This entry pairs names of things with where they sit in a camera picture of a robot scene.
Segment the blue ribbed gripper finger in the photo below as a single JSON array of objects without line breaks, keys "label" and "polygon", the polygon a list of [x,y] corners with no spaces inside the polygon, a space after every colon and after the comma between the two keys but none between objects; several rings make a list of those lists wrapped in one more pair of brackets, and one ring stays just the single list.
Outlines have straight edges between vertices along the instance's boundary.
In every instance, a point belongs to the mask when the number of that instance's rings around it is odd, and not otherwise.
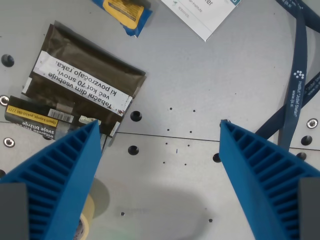
[{"label": "blue ribbed gripper finger", "polygon": [[319,170],[226,120],[220,123],[219,158],[255,239],[300,239],[298,182],[319,177]]},{"label": "blue ribbed gripper finger", "polygon": [[31,240],[73,239],[101,157],[99,124],[94,121],[43,148],[0,180],[26,185]]}]

